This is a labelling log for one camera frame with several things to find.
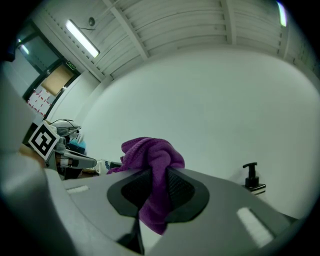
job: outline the exit sign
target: exit sign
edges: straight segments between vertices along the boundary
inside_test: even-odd
[[[68,67],[69,67],[70,69],[72,69],[72,70],[75,70],[75,69],[76,69],[76,66],[73,65],[70,60],[68,60],[65,64],[67,64]]]

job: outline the ceiling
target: ceiling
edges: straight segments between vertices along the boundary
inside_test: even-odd
[[[155,55],[200,45],[237,45],[278,56],[320,77],[319,60],[269,0],[49,0],[47,25],[99,79],[117,78]],[[89,26],[90,17],[95,25]],[[93,58],[69,33],[71,19],[98,48]]]

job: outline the microfiber cloth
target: microfiber cloth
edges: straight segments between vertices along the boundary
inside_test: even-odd
[[[184,158],[164,139],[140,137],[122,144],[122,166],[107,174],[128,169],[152,168],[152,190],[139,211],[139,219],[154,232],[162,235],[166,230],[165,218],[171,211],[166,188],[166,167],[184,168]]]

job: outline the fluorescent light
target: fluorescent light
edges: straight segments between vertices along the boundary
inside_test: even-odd
[[[77,28],[72,20],[67,20],[65,27],[71,32],[71,34],[83,45],[84,48],[95,58],[98,56],[99,51],[92,43],[84,36],[84,34]]]
[[[279,3],[279,2],[276,2],[276,3],[279,6],[281,25],[285,27],[285,26],[287,26],[286,10],[285,10],[284,6],[281,3]]]
[[[21,44],[21,48],[24,50],[24,52],[25,52],[26,54],[29,54],[28,49],[27,49],[23,44]]]

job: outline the black mesh panel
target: black mesh panel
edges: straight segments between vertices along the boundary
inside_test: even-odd
[[[193,185],[170,170],[167,170],[166,172],[166,185],[171,200],[172,210],[184,205],[191,200],[195,194]]]
[[[151,170],[139,172],[139,177],[124,185],[121,194],[140,210],[149,197],[152,189]]]

